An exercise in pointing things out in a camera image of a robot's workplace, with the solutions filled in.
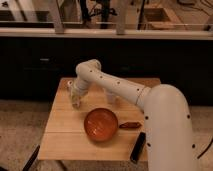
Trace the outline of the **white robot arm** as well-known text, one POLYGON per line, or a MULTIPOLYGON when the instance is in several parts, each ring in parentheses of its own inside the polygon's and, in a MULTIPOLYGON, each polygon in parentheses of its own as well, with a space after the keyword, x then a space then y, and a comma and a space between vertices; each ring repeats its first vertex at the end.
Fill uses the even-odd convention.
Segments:
POLYGON ((71 99, 77 105, 96 83, 144 111, 149 171, 199 171, 187 100, 174 86, 150 88, 101 71, 98 60, 76 66, 71 99))

